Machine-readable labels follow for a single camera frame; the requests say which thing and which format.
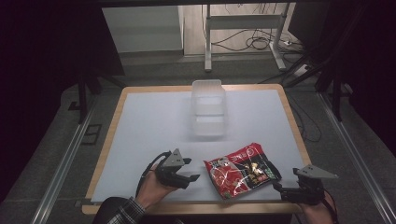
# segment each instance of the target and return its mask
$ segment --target person's arm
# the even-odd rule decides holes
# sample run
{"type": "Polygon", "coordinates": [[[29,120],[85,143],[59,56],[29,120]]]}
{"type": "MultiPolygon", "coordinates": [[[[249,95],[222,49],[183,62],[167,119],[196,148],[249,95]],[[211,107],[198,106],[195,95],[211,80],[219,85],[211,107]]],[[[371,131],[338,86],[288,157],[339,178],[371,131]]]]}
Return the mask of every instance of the person's arm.
{"type": "MultiPolygon", "coordinates": [[[[336,211],[334,201],[327,192],[325,192],[325,200],[329,203],[332,209],[336,211]]],[[[333,224],[332,215],[323,203],[319,203],[317,205],[300,203],[299,205],[302,208],[305,218],[309,224],[333,224]]]]}
{"type": "Polygon", "coordinates": [[[145,214],[145,211],[145,208],[134,197],[131,197],[119,208],[117,214],[108,221],[108,224],[138,223],[145,214]]]}
{"type": "Polygon", "coordinates": [[[176,188],[167,187],[160,183],[155,172],[150,171],[137,194],[136,199],[131,197],[118,210],[118,213],[110,219],[109,224],[118,223],[138,223],[145,214],[146,209],[158,203],[167,194],[176,190],[176,188]]]}

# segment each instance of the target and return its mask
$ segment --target wire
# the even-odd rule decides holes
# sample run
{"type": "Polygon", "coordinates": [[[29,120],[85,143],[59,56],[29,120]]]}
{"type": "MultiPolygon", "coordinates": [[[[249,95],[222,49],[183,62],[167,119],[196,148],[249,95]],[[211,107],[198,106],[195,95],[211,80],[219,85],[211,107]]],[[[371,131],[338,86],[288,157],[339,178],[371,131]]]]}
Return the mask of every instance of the wire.
{"type": "Polygon", "coordinates": [[[339,224],[338,212],[337,212],[337,207],[335,206],[334,197],[326,189],[323,190],[329,194],[330,198],[332,198],[332,203],[334,204],[334,208],[332,208],[332,206],[329,204],[329,202],[326,201],[326,199],[323,199],[321,202],[326,206],[327,210],[329,210],[329,213],[332,216],[332,223],[339,224]]]}
{"type": "Polygon", "coordinates": [[[254,12],[257,10],[257,8],[261,8],[262,7],[262,3],[257,4],[256,8],[254,8],[253,12],[251,14],[254,14],[254,12]]]}
{"type": "Polygon", "coordinates": [[[277,77],[281,77],[281,76],[282,76],[282,74],[279,74],[279,75],[276,75],[276,76],[273,76],[273,77],[268,77],[267,79],[265,79],[263,81],[260,81],[257,84],[263,84],[263,83],[265,83],[265,82],[267,82],[267,81],[269,81],[271,79],[274,79],[274,78],[277,78],[277,77]]]}
{"type": "Polygon", "coordinates": [[[291,96],[291,94],[289,94],[289,97],[292,99],[292,101],[306,114],[306,116],[310,119],[310,120],[312,120],[312,122],[315,124],[315,126],[317,127],[317,130],[318,130],[318,132],[319,132],[319,135],[318,135],[318,138],[317,139],[310,139],[310,138],[308,138],[308,137],[306,137],[305,139],[306,140],[308,140],[308,141],[310,141],[310,142],[319,142],[320,141],[320,139],[321,139],[321,136],[322,136],[322,131],[321,131],[321,129],[319,128],[319,126],[318,126],[318,124],[308,115],[308,113],[297,103],[297,101],[294,99],[294,97],[293,96],[291,96]]]}
{"type": "Polygon", "coordinates": [[[290,61],[289,59],[287,59],[285,56],[286,55],[289,55],[289,54],[301,54],[301,53],[296,53],[296,52],[284,52],[283,54],[282,54],[282,59],[284,60],[284,61],[286,61],[286,62],[288,62],[288,63],[296,63],[296,62],[292,62],[292,61],[290,61]]]}
{"type": "Polygon", "coordinates": [[[224,4],[224,6],[225,6],[225,10],[228,12],[228,14],[231,15],[230,11],[227,9],[227,4],[224,4]]]}
{"type": "Polygon", "coordinates": [[[294,214],[294,216],[297,218],[299,224],[303,224],[297,214],[294,214]]]}
{"type": "Polygon", "coordinates": [[[297,117],[298,117],[298,119],[299,119],[299,121],[301,123],[301,128],[302,129],[300,130],[300,135],[303,138],[303,141],[305,141],[305,139],[306,139],[306,131],[305,131],[304,120],[301,117],[300,113],[297,111],[297,109],[292,104],[290,104],[290,107],[291,107],[291,110],[293,110],[294,113],[297,115],[297,117]]]}
{"type": "Polygon", "coordinates": [[[212,45],[218,46],[218,47],[221,47],[221,48],[224,48],[224,49],[227,49],[227,50],[231,50],[231,51],[242,51],[242,50],[245,50],[245,49],[250,49],[250,46],[247,46],[247,47],[245,47],[243,49],[230,49],[230,48],[227,48],[227,47],[225,47],[223,45],[220,45],[220,44],[212,44],[212,45]]]}
{"type": "Polygon", "coordinates": [[[303,56],[302,56],[299,60],[297,60],[297,62],[294,63],[294,64],[290,67],[290,69],[289,69],[288,71],[284,72],[284,76],[283,76],[282,79],[280,80],[279,84],[280,84],[281,86],[284,86],[285,80],[286,80],[288,77],[290,77],[292,74],[294,74],[294,72],[297,71],[297,69],[298,69],[297,66],[298,66],[299,64],[305,62],[305,61],[308,59],[309,56],[310,56],[310,51],[308,51],[307,53],[303,54],[303,56]]]}
{"type": "Polygon", "coordinates": [[[163,153],[161,153],[159,156],[157,156],[157,157],[148,165],[148,167],[146,168],[146,170],[145,170],[145,171],[143,172],[143,174],[140,176],[139,183],[137,184],[137,189],[136,189],[135,197],[137,197],[137,194],[139,193],[139,190],[140,190],[140,188],[142,187],[142,184],[143,184],[144,180],[146,179],[146,175],[148,174],[149,171],[152,171],[152,170],[151,170],[151,167],[152,167],[152,165],[154,165],[154,162],[157,161],[159,158],[161,158],[161,157],[163,157],[163,156],[168,157],[170,154],[172,154],[171,151],[163,152],[163,153]]]}
{"type": "Polygon", "coordinates": [[[235,34],[233,34],[233,35],[230,35],[229,37],[227,37],[227,38],[225,38],[225,39],[223,39],[223,40],[220,40],[220,41],[218,41],[218,42],[213,42],[212,44],[219,44],[219,43],[222,43],[222,42],[224,42],[224,41],[226,41],[226,40],[229,40],[229,39],[233,38],[234,36],[239,35],[239,34],[242,34],[242,33],[246,32],[246,31],[253,31],[253,30],[249,30],[249,29],[241,30],[241,31],[239,31],[239,32],[237,32],[237,33],[235,33],[235,34]]]}
{"type": "Polygon", "coordinates": [[[201,5],[201,19],[202,19],[202,31],[204,32],[204,37],[206,39],[205,23],[204,23],[204,5],[201,5]]]}

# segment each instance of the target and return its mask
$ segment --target food package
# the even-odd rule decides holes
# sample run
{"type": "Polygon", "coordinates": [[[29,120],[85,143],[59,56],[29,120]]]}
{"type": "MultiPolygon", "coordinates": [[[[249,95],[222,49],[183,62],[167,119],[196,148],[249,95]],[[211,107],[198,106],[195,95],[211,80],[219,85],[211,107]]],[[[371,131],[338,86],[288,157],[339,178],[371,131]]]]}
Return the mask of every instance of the food package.
{"type": "Polygon", "coordinates": [[[252,143],[227,156],[204,161],[213,185],[223,199],[248,192],[282,176],[268,161],[262,146],[252,143]]]}

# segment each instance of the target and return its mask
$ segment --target metal stand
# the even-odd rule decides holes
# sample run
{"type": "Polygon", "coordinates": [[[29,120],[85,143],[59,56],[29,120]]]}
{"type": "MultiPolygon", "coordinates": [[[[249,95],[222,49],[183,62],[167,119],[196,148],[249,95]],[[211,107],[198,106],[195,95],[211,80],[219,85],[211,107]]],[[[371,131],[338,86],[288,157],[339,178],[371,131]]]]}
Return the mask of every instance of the metal stand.
{"type": "Polygon", "coordinates": [[[277,45],[283,26],[288,14],[290,3],[287,3],[285,9],[280,15],[225,15],[211,16],[210,5],[207,5],[206,12],[206,43],[205,43],[205,71],[212,70],[212,44],[210,42],[210,31],[212,30],[234,30],[234,29],[276,29],[274,41],[270,42],[270,49],[273,52],[279,70],[286,70],[282,57],[279,54],[277,45]]]}
{"type": "Polygon", "coordinates": [[[99,83],[97,77],[102,77],[107,81],[119,86],[120,88],[128,87],[125,83],[117,80],[116,78],[106,75],[105,73],[101,72],[98,69],[91,68],[90,70],[86,71],[79,71],[78,72],[78,97],[79,97],[79,122],[82,121],[87,116],[87,96],[85,91],[85,86],[88,87],[92,94],[98,95],[102,92],[102,86],[99,83]]]}

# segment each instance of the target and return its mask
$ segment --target gray floor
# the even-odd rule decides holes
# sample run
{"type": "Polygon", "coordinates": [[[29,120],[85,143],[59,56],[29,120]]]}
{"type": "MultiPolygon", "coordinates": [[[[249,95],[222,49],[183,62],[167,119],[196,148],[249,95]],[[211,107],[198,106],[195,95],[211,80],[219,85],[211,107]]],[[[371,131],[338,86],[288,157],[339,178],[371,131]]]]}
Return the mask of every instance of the gray floor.
{"type": "MultiPolygon", "coordinates": [[[[126,76],[119,77],[119,80],[131,86],[190,85],[195,79],[203,78],[220,78],[223,84],[254,84],[278,74],[270,54],[215,57],[210,74],[204,71],[203,57],[189,58],[177,54],[135,56],[122,56],[126,76]]],[[[336,200],[340,223],[386,223],[314,91],[315,80],[312,77],[286,91],[294,108],[294,117],[301,130],[304,127],[303,138],[312,163],[340,176],[338,180],[324,181],[326,189],[336,200]]],[[[268,83],[275,82],[278,79],[272,79],[268,83]]],[[[79,203],[87,203],[84,197],[121,92],[112,83],[105,80],[101,80],[101,83],[104,89],[100,95],[88,95],[89,99],[96,99],[90,124],[102,125],[99,138],[96,144],[82,144],[78,147],[59,195],[53,207],[50,207],[47,223],[92,222],[93,216],[82,214],[79,203]]],[[[34,218],[52,176],[78,128],[78,111],[68,110],[70,104],[77,100],[76,87],[64,92],[62,105],[47,134],[0,206],[0,223],[29,223],[34,218]]],[[[348,104],[347,97],[342,99],[341,113],[350,137],[394,207],[396,180],[391,171],[396,168],[395,158],[348,104]]],[[[90,136],[82,139],[83,143],[91,141],[90,136]]]]}

